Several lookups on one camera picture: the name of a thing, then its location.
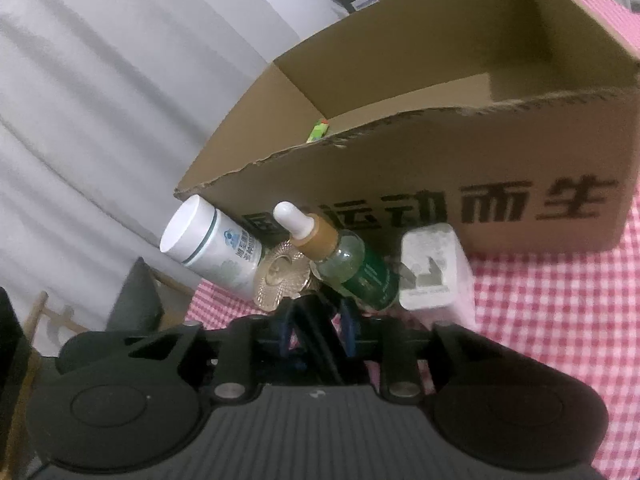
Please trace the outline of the green dropper bottle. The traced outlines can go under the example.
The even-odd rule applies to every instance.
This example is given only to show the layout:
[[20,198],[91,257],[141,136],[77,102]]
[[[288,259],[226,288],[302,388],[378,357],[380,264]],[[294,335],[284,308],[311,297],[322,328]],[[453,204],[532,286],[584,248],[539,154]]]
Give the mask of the green dropper bottle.
[[384,311],[396,301],[398,274],[359,235],[339,230],[325,218],[306,214],[290,202],[277,203],[272,215],[324,284],[359,300],[373,312]]

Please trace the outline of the white power adapter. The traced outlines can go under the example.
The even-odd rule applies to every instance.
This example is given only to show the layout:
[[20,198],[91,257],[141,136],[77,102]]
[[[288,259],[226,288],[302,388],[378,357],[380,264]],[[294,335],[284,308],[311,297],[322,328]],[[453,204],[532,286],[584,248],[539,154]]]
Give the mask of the white power adapter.
[[476,330],[474,276],[448,223],[414,229],[400,244],[399,304],[423,326],[456,323]]

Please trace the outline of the gold round tin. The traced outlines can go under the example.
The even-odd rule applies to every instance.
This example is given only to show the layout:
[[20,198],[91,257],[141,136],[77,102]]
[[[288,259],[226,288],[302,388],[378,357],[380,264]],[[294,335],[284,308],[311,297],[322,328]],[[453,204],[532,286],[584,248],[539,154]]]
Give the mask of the gold round tin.
[[253,285],[254,305],[262,312],[273,312],[283,298],[296,299],[318,292],[319,288],[311,261],[286,240],[273,247],[258,264]]

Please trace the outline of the white pill bottle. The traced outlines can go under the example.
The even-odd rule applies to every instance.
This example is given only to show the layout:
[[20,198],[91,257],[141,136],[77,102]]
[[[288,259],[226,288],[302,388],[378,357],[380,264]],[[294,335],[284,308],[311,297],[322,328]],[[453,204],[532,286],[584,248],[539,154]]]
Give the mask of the white pill bottle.
[[180,205],[160,251],[235,296],[253,299],[262,243],[203,197],[192,195]]

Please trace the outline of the wooden chair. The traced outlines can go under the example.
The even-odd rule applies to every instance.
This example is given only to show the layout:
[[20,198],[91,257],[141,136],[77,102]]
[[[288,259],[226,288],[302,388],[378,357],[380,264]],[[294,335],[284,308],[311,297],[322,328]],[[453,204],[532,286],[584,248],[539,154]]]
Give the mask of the wooden chair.
[[20,321],[6,290],[1,292],[1,477],[17,476],[26,404],[41,374],[43,357],[35,349],[37,328],[46,329],[51,344],[60,333],[87,330],[145,330],[176,325],[186,316],[194,290],[139,258],[120,281],[102,288],[95,280],[72,277],[80,295],[66,298],[53,287],[38,292],[32,310]]

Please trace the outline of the green marker pen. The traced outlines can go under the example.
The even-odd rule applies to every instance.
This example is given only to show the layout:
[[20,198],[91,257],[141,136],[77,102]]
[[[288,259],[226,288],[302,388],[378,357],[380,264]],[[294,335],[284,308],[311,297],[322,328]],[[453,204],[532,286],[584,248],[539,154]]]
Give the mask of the green marker pen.
[[311,129],[311,133],[306,140],[307,143],[314,143],[326,136],[329,131],[329,122],[326,119],[320,119]]

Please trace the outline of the white curtain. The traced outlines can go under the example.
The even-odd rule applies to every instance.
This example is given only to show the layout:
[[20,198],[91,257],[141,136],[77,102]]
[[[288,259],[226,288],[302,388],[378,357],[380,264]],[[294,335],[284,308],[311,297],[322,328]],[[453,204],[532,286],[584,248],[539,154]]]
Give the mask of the white curtain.
[[330,0],[1,0],[1,284],[19,318],[77,275],[102,288],[160,253],[176,184]]

